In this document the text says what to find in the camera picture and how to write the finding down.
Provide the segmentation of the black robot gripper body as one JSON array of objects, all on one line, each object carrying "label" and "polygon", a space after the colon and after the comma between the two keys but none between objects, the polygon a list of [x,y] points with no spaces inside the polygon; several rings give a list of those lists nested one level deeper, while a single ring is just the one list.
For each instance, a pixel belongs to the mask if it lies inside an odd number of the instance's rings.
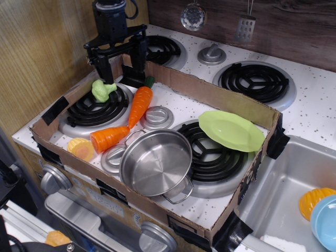
[{"label": "black robot gripper body", "polygon": [[145,39],[147,25],[141,24],[129,27],[128,19],[135,19],[139,9],[129,17],[125,13],[125,5],[92,5],[98,35],[84,44],[87,50],[88,62],[95,64],[98,55],[108,58],[125,53],[126,49],[133,47],[136,41]]}]

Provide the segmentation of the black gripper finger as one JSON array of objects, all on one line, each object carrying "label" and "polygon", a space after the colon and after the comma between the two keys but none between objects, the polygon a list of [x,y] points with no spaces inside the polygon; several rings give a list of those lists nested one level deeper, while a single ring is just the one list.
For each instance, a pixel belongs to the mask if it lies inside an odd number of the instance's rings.
[{"label": "black gripper finger", "polygon": [[105,83],[114,83],[111,65],[107,56],[98,55],[95,59],[94,65],[99,76],[105,81]]},{"label": "black gripper finger", "polygon": [[147,41],[141,39],[136,41],[130,50],[131,63],[133,68],[138,72],[144,72],[146,65]]}]

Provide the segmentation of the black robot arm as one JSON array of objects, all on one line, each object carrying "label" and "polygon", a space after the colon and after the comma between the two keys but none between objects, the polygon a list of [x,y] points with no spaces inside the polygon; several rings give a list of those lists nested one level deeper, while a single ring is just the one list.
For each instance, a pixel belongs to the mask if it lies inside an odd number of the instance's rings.
[{"label": "black robot arm", "polygon": [[145,24],[128,27],[127,20],[135,19],[139,9],[135,1],[135,13],[129,17],[125,13],[126,1],[93,1],[92,10],[98,35],[84,44],[88,63],[93,65],[105,83],[114,82],[109,59],[121,54],[129,54],[133,69],[144,73],[147,53]]}]

